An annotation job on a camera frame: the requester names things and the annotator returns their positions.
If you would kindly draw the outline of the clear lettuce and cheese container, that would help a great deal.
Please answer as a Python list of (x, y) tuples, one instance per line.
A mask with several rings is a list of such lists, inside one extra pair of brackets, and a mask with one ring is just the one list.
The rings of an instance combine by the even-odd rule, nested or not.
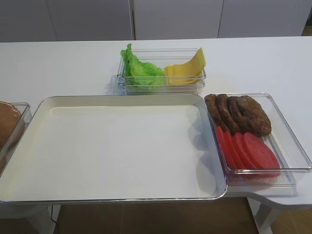
[[(191, 60), (198, 51), (197, 48), (187, 49), (133, 49), (133, 53), (142, 62), (150, 62), (164, 69), (166, 66), (183, 64)], [(203, 70), (200, 76), (192, 77), (190, 84), (170, 84), (166, 77), (156, 77), (156, 81), (165, 80), (164, 84), (131, 84), (133, 78), (127, 77), (123, 59), (117, 73), (116, 82), (121, 94), (147, 95), (147, 94), (197, 94), (200, 95), (205, 86), (206, 73)]]

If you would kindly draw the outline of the green lettuce leaf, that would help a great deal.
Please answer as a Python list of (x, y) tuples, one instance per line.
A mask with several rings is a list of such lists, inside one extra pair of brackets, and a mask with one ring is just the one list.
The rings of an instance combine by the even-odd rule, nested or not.
[(165, 85), (164, 71), (150, 62), (140, 61), (132, 51), (129, 43), (125, 50), (120, 52), (124, 62), (124, 76), (127, 85)]

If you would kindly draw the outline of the yellow cheese slices stack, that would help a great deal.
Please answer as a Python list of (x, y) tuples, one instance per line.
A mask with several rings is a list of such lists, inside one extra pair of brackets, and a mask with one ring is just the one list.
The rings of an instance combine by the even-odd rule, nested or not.
[(206, 60), (202, 47), (190, 61), (184, 64), (169, 65), (164, 68), (167, 82), (170, 85), (186, 85), (197, 83), (206, 66)]

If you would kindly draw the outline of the leftmost brown meat patty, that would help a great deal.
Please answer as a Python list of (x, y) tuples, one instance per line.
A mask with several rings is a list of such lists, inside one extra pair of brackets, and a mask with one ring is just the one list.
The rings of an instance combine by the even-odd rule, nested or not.
[(205, 96), (204, 100), (205, 100), (208, 112), (210, 114), (210, 117), (212, 118), (215, 126), (220, 126), (221, 129), (223, 130), (223, 132), (229, 132), (230, 129), (227, 127), (227, 125), (221, 119), (218, 108), (216, 106), (216, 95), (215, 94), (209, 94), (209, 95)]

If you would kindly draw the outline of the brown meat patty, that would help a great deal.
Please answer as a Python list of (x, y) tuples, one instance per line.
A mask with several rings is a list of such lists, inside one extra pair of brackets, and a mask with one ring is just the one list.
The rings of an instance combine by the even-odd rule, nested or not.
[(220, 126), (221, 129), (223, 130), (223, 132), (229, 132), (230, 129), (227, 127), (227, 125), (221, 119), (218, 108), (216, 106), (216, 95), (215, 94), (209, 94), (209, 95), (205, 96), (204, 100), (205, 100), (208, 112), (210, 114), (210, 117), (212, 118), (215, 126)]
[(216, 106), (218, 108), (220, 117), (222, 121), (226, 124), (226, 126), (229, 128), (232, 135), (239, 132), (242, 133), (241, 128), (238, 126), (238, 124), (234, 121), (231, 112), (229, 110), (228, 104), (227, 104), (228, 96), (226, 94), (219, 94), (216, 96)]
[(238, 101), (238, 97), (228, 97), (227, 99), (227, 104), (228, 104), (233, 120), (240, 127), (242, 133), (249, 132), (258, 136), (258, 134), (251, 128), (249, 123), (245, 120), (245, 118), (241, 114), (238, 108), (237, 101)]
[(255, 134), (263, 137), (271, 133), (271, 121), (255, 99), (247, 95), (240, 96), (237, 99), (237, 105), (243, 118)]

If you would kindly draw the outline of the leftmost red tomato slice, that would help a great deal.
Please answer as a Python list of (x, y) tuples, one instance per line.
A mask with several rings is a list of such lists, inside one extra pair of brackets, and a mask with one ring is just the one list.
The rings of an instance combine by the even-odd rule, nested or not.
[(237, 169), (235, 161), (232, 158), (232, 155), (231, 155), (231, 153), (230, 153), (230, 151), (229, 151), (229, 149), (227, 147), (227, 144), (226, 144), (226, 141), (225, 141), (225, 138), (224, 138), (224, 133), (223, 133), (223, 130), (222, 130), (221, 126), (217, 126), (216, 127), (216, 134), (217, 134), (217, 138), (219, 140), (221, 149), (223, 151), (223, 154), (225, 156), (225, 159), (227, 161), (227, 164), (228, 164), (229, 168)]

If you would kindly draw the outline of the red tomato slice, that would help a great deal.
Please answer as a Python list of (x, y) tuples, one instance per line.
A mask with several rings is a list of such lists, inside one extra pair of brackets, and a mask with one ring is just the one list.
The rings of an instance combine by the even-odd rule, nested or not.
[(232, 142), (232, 136), (229, 132), (224, 132), (223, 133), (226, 145), (228, 147), (229, 153), (235, 163), (235, 168), (236, 169), (245, 169), (245, 165), (243, 164), (242, 160), (240, 159), (238, 153), (236, 152), (233, 142)]
[(275, 154), (260, 138), (251, 133), (245, 133), (242, 145), (256, 169), (280, 168)]
[(256, 164), (253, 155), (246, 150), (245, 146), (245, 140), (244, 137), (249, 136), (249, 137), (256, 137), (254, 134), (246, 132), (245, 134), (242, 134), (240, 132), (235, 133), (232, 136), (232, 143), (234, 145), (234, 149), (239, 156), (242, 164), (244, 165), (244, 168), (246, 169), (259, 169), (258, 165)]
[(232, 155), (231, 155), (231, 153), (230, 153), (230, 151), (229, 151), (229, 149), (227, 147), (227, 144), (226, 144), (226, 141), (225, 141), (225, 138), (224, 138), (224, 133), (223, 133), (223, 130), (222, 130), (221, 126), (217, 126), (216, 127), (216, 134), (217, 134), (217, 138), (219, 140), (221, 149), (223, 151), (223, 154), (225, 156), (225, 159), (227, 161), (227, 164), (228, 164), (229, 168), (237, 169), (235, 161), (232, 158)]

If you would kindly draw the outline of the large silver metal tray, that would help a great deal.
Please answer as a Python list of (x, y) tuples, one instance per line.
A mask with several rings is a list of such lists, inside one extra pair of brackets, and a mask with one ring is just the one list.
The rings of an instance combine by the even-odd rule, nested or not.
[(50, 97), (0, 177), (0, 199), (219, 199), (227, 182), (215, 141), (198, 95)]

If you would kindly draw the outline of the front brown meat patty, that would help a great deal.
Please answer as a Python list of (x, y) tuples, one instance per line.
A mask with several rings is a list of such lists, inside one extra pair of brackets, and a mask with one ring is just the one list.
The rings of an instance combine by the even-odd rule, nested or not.
[(247, 95), (240, 96), (237, 99), (237, 105), (243, 118), (255, 134), (263, 137), (271, 133), (271, 121), (255, 99)]

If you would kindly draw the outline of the clear patty and tomato container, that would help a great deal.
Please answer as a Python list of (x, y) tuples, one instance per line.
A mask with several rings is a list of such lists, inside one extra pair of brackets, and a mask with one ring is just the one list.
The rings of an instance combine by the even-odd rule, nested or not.
[(261, 139), (272, 150), (280, 167), (261, 170), (230, 169), (217, 139), (216, 126), (209, 118), (228, 191), (259, 194), (266, 197), (296, 197), (299, 194), (298, 188), (302, 178), (312, 171), (312, 162), (273, 98), (265, 93), (250, 93), (249, 96), (261, 105), (271, 121), (271, 133)]

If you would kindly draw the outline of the front red tomato slice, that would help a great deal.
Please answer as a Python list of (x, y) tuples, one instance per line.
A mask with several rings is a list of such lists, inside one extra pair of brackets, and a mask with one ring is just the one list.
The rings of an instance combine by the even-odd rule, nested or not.
[(260, 138), (251, 133), (245, 133), (242, 145), (256, 169), (280, 168), (275, 154)]

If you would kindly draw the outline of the clear bun container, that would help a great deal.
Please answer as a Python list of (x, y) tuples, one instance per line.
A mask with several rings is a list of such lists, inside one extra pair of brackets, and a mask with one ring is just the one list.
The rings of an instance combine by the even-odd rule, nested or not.
[(32, 115), (30, 110), (30, 105), (28, 103), (10, 103), (14, 105), (22, 114), (20, 120), (16, 124), (13, 132), (11, 133), (8, 141), (5, 143), (4, 147), (0, 149), (0, 171), (2, 172), (6, 167), (7, 162), (11, 158), (16, 145), (21, 139), (24, 131), (28, 127)]

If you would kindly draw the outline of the brown burger bun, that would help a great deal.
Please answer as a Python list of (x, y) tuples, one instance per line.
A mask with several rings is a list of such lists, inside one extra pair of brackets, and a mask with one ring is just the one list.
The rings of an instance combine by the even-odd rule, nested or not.
[(0, 102), (0, 148), (8, 141), (22, 114), (12, 104)]

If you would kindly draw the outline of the white table leg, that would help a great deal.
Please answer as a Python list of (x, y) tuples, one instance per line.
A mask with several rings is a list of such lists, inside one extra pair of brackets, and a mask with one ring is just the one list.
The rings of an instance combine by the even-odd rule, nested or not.
[(271, 225), (278, 218), (281, 211), (269, 207), (254, 199), (247, 198), (254, 222), (259, 234), (273, 234)]

